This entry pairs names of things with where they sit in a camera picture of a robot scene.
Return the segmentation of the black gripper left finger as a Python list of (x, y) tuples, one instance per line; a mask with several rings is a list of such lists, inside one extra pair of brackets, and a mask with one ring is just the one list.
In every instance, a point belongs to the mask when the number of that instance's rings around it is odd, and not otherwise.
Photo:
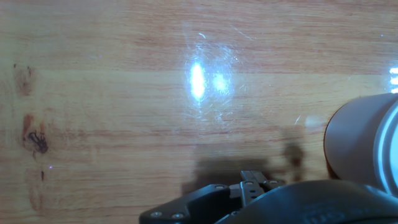
[(264, 176), (244, 170), (243, 181), (234, 185), (211, 184), (145, 211), (139, 224), (217, 223), (236, 215), (264, 193)]

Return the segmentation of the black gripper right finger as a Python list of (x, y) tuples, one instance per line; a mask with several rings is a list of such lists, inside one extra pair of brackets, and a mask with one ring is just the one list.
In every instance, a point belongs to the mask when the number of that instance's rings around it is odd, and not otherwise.
[(267, 179), (259, 171), (254, 171), (253, 176), (264, 190), (273, 190), (285, 185), (284, 181)]

